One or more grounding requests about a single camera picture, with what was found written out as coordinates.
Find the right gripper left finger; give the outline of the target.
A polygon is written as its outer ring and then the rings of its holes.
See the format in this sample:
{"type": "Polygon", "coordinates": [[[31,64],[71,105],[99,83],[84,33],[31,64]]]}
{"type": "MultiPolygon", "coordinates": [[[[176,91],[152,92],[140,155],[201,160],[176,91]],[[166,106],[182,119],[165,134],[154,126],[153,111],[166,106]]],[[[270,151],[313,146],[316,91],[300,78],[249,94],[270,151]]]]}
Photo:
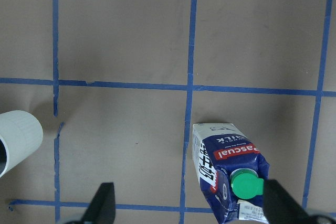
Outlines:
{"type": "Polygon", "coordinates": [[[116,218],[115,203],[114,183],[102,183],[82,216],[81,223],[114,223],[116,218]]]}

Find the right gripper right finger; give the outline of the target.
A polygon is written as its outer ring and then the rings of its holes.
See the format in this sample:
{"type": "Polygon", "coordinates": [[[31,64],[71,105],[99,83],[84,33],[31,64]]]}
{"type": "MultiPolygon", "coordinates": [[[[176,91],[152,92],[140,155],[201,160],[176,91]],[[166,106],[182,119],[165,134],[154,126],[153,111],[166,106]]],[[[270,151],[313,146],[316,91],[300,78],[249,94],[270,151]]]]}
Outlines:
{"type": "Polygon", "coordinates": [[[263,212],[269,223],[309,223],[309,215],[275,179],[264,181],[263,212]]]}

